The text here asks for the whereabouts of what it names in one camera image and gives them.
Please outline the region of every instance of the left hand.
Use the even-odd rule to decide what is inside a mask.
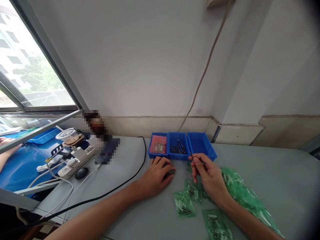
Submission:
[[[14,138],[0,137],[0,147],[13,141],[13,140],[14,140]],[[2,154],[5,154],[5,155],[7,155],[7,157],[10,157],[12,154],[14,154],[21,147],[21,145],[22,144],[19,144],[18,146],[15,146]]]
[[[176,169],[171,165],[169,159],[165,157],[151,159],[149,169],[136,181],[141,198],[149,198],[159,194],[173,179],[174,175],[169,175],[166,179],[162,180],[164,175],[170,170]]]

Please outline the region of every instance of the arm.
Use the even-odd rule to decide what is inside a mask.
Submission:
[[[2,145],[5,145],[9,142],[11,142],[13,139],[11,138],[4,138],[4,137],[1,137],[0,138],[0,146]],[[16,146],[16,147],[13,147],[11,148],[10,150],[0,154],[0,173],[4,167],[4,165],[6,164],[7,160],[9,159],[9,157],[15,153],[15,151],[17,151],[19,148],[21,147],[21,144]]]
[[[149,169],[139,180],[79,213],[51,233],[46,240],[99,238],[131,205],[160,193],[173,178],[173,175],[169,175],[162,180],[170,170],[175,170],[175,168],[167,158],[152,159]]]
[[[197,174],[208,196],[221,208],[252,240],[283,240],[281,236],[264,225],[255,216],[240,206],[228,193],[221,170],[205,154],[193,154],[192,178],[197,183]]]

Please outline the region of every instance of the forearm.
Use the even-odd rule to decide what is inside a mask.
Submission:
[[[141,199],[136,182],[86,209],[63,224],[46,240],[97,239],[128,207]]]
[[[230,195],[218,206],[244,231],[252,240],[283,240],[281,236],[264,225],[255,216],[240,206]]]
[[[1,173],[4,165],[6,164],[8,158],[9,158],[9,156],[6,153],[0,154],[0,173]]]

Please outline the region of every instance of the blue storage box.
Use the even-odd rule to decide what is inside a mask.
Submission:
[[[185,146],[185,150],[186,150],[186,154],[177,154],[177,153],[170,153],[171,149],[170,146],[174,145],[178,147],[178,143],[182,144]],[[187,161],[188,157],[190,156],[190,150],[189,150],[189,146],[188,146],[188,142],[187,142],[187,138],[186,138],[186,134],[185,133],[179,133],[179,132],[169,132],[169,143],[168,143],[168,148],[169,148],[169,152],[168,152],[168,157],[170,159],[178,159],[178,160],[183,160],[183,161]]]
[[[151,141],[152,141],[152,137],[153,135],[157,135],[157,136],[165,136],[167,137],[167,145],[166,145],[166,148],[167,148],[167,153],[166,154],[160,154],[160,153],[150,153],[150,146],[151,146]],[[159,157],[168,157],[168,152],[169,152],[169,144],[168,144],[168,134],[167,133],[152,133],[151,134],[151,139],[150,139],[150,143],[149,143],[149,148],[148,148],[148,155],[149,155],[149,158],[155,158],[156,156],[159,156]]]
[[[27,142],[36,143],[36,144],[44,144],[50,141],[52,138],[55,138],[56,135],[61,132],[58,128],[50,128],[49,130],[40,133],[39,135],[29,139]]]
[[[217,158],[217,154],[214,151],[207,135],[205,133],[188,132],[187,139],[191,153],[204,153],[212,161]]]

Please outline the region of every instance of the blue cloth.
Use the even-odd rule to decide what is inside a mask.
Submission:
[[[28,143],[25,147],[22,146],[8,159],[3,167],[0,173],[0,188],[12,192],[27,188],[36,177],[44,172],[38,173],[37,167],[46,164],[45,160],[51,156],[51,151],[61,143],[61,140],[53,138],[42,145]],[[64,167],[64,164],[54,169],[53,172],[56,174],[62,167]],[[51,174],[47,173],[39,178],[34,185],[51,178]]]

